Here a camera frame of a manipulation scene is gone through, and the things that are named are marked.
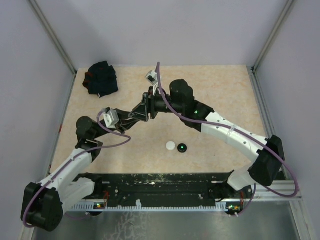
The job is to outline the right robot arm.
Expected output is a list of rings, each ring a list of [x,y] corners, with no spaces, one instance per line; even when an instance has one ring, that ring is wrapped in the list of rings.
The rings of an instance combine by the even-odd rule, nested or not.
[[[278,136],[256,135],[226,120],[213,108],[197,101],[184,79],[172,81],[169,90],[165,96],[158,89],[144,93],[129,117],[147,122],[158,113],[176,111],[187,127],[214,136],[240,151],[251,163],[231,172],[223,185],[223,192],[229,198],[235,198],[241,189],[255,183],[272,185],[285,160],[283,143]]]

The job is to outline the white charging case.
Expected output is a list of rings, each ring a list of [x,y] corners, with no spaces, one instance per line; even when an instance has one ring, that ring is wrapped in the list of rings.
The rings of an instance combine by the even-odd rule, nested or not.
[[[168,141],[165,147],[168,151],[173,151],[176,148],[176,144],[173,141]]]

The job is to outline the black round charging case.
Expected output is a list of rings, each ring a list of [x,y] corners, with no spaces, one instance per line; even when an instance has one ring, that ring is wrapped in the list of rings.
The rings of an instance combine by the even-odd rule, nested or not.
[[[177,146],[177,150],[179,153],[185,153],[187,150],[188,150],[188,147],[185,143],[180,143],[178,146]]]

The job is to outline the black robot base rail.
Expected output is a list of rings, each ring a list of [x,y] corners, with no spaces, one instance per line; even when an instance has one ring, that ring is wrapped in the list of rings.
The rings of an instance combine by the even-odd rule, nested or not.
[[[132,207],[140,201],[146,207],[215,206],[223,200],[248,200],[253,189],[234,190],[227,184],[229,173],[83,173],[97,181],[97,189],[85,200],[106,201],[108,207]]]

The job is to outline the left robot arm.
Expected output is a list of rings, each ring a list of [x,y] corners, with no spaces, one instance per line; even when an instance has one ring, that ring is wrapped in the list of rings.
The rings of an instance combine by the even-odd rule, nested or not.
[[[24,190],[21,220],[26,228],[38,227],[48,232],[55,230],[64,215],[85,197],[101,197],[104,186],[98,177],[79,174],[91,165],[106,146],[98,141],[107,134],[126,138],[117,147],[128,143],[131,137],[125,132],[138,119],[130,112],[104,108],[95,120],[88,116],[76,122],[77,144],[70,156],[40,182],[31,182]]]

